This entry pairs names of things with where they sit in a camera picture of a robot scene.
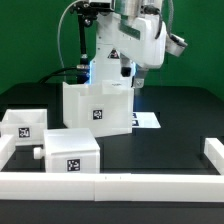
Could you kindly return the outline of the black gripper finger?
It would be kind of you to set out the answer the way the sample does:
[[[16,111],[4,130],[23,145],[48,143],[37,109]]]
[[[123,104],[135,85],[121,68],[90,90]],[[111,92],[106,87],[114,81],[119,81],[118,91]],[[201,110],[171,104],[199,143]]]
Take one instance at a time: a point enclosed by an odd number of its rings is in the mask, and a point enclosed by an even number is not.
[[[123,77],[129,77],[131,75],[131,62],[127,57],[121,58],[121,75]]]
[[[148,74],[148,70],[138,67],[134,76],[134,84],[135,88],[142,88],[144,86],[145,78]]]

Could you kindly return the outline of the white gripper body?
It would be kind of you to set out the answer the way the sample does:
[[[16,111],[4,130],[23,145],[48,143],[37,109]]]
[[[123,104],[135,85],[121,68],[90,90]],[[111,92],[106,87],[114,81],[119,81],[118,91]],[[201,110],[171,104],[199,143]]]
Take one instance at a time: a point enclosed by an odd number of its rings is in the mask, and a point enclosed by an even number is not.
[[[176,35],[168,35],[159,15],[146,15],[133,20],[119,19],[114,47],[144,69],[160,68],[165,53],[179,57],[187,43]]]

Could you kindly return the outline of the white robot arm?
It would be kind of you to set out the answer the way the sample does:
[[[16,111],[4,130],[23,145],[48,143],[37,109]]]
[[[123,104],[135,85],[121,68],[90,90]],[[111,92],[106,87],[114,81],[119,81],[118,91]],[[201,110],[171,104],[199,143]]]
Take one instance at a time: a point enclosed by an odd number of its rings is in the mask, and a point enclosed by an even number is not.
[[[173,0],[87,0],[98,12],[93,84],[105,80],[141,88],[164,56],[180,56],[187,43],[172,33]]]

